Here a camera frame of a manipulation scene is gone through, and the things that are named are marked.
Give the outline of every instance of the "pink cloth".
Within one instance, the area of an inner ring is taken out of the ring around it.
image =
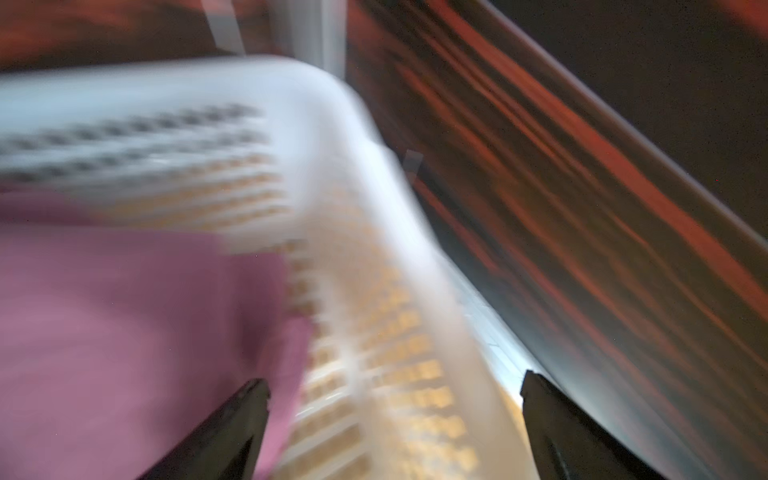
[[[290,433],[311,337],[275,254],[95,226],[0,190],[0,477],[132,480],[246,380],[272,398],[254,478]]]

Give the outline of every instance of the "white plastic laundry basket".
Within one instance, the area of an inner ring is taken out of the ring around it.
[[[317,328],[274,478],[531,476],[396,159],[331,75],[284,58],[9,75],[0,177],[290,257]]]

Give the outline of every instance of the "dark wall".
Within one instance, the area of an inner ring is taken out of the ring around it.
[[[768,236],[768,41],[714,1],[492,0]]]

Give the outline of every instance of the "pink towel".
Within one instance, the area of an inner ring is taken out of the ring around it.
[[[132,480],[253,377],[272,392],[255,474],[266,477],[311,325],[283,313],[280,256],[220,248],[0,190],[0,477]]]

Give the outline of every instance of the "wooden surface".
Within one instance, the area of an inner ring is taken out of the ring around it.
[[[668,478],[768,477],[764,240],[478,2],[352,0],[348,82],[443,247]]]

